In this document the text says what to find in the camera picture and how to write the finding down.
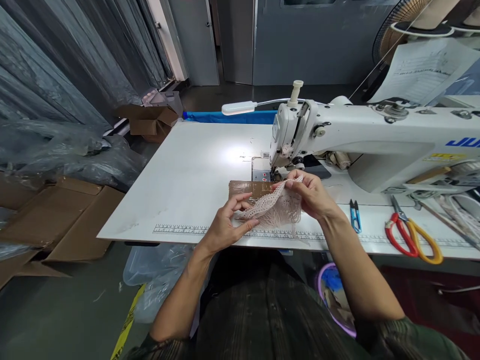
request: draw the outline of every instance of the person's left hand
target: person's left hand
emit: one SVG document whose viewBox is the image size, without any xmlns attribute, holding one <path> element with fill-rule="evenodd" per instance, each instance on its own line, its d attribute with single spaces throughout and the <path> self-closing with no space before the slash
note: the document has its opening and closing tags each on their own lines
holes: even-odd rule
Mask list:
<svg viewBox="0 0 480 360">
<path fill-rule="evenodd" d="M 223 207 L 218 209 L 210 228 L 196 248 L 203 249 L 208 256 L 213 256 L 220 250 L 236 243 L 243 235 L 257 226 L 260 223 L 257 219 L 248 220 L 239 227 L 234 227 L 231 222 L 234 212 L 251 207 L 248 202 L 244 201 L 250 196 L 252 196 L 251 192 L 233 195 Z"/>
</svg>

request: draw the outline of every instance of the paper document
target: paper document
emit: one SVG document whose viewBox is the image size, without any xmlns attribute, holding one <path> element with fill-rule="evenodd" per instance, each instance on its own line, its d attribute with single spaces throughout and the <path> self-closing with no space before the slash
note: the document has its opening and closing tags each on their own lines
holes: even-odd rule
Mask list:
<svg viewBox="0 0 480 360">
<path fill-rule="evenodd" d="M 454 38 L 439 38 L 396 48 L 385 80 L 368 101 L 402 98 L 427 105 L 480 58 L 480 51 Z"/>
</svg>

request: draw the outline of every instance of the person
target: person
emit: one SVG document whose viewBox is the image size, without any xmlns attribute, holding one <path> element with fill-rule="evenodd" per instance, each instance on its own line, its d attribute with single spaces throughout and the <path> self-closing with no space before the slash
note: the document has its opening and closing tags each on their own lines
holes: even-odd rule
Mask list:
<svg viewBox="0 0 480 360">
<path fill-rule="evenodd" d="M 300 175 L 303 182 L 289 181 Z M 256 219 L 239 227 L 231 223 L 235 211 L 249 207 L 249 193 L 232 196 L 218 210 L 146 339 L 127 358 L 467 359 L 448 338 L 405 316 L 320 179 L 300 170 L 287 179 L 285 187 L 301 196 L 302 210 L 325 235 L 355 319 L 356 338 L 333 321 L 318 293 L 278 251 L 227 249 L 258 224 Z M 189 339 L 210 262 L 220 251 L 200 300 L 198 329 Z"/>
</svg>

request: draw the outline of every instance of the red and yellow scissors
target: red and yellow scissors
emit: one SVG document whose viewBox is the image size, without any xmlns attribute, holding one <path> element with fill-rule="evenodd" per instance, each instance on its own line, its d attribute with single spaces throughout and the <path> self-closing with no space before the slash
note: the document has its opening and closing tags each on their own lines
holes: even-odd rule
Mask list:
<svg viewBox="0 0 480 360">
<path fill-rule="evenodd" d="M 391 202 L 393 204 L 393 208 L 395 212 L 392 214 L 389 221 L 385 224 L 385 233 L 388 240 L 391 244 L 404 255 L 407 255 L 412 258 L 419 257 L 423 261 L 438 265 L 444 261 L 444 256 L 442 255 L 442 251 L 440 250 L 438 244 L 435 242 L 434 238 L 428 235 L 425 230 L 423 230 L 420 226 L 418 226 L 411 218 L 408 218 L 405 213 L 402 211 L 397 199 L 395 196 L 391 196 Z M 408 232 L 405 229 L 404 224 L 406 224 L 408 228 Z M 400 244 L 395 240 L 395 237 L 392 232 L 393 225 L 396 224 L 398 231 L 400 231 L 401 237 L 405 240 L 406 245 L 408 246 L 408 250 L 405 250 Z M 422 246 L 419 242 L 418 234 L 420 234 L 430 245 L 433 251 L 433 258 L 427 257 L 424 252 L 422 251 Z"/>
</svg>

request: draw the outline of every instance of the floor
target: floor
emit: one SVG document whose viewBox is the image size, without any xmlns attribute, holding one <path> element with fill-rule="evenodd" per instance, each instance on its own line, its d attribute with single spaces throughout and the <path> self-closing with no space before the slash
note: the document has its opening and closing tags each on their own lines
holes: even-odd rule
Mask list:
<svg viewBox="0 0 480 360">
<path fill-rule="evenodd" d="M 328 102 L 338 95 L 349 96 L 355 88 L 305 86 L 300 94 Z M 290 92 L 290 86 L 248 86 L 222 80 L 220 86 L 191 87 L 181 98 L 186 111 L 220 111 L 224 103 L 287 98 Z M 158 145 L 138 142 L 132 148 L 151 158 Z M 99 261 L 57 264 L 72 278 L 13 278 L 0 291 L 0 359 L 109 359 L 138 290 L 122 284 L 130 249 L 116 242 Z M 321 254 L 308 251 L 295 251 L 286 259 L 308 282 L 322 263 Z M 121 358 L 142 342 L 148 328 L 133 325 Z"/>
</svg>

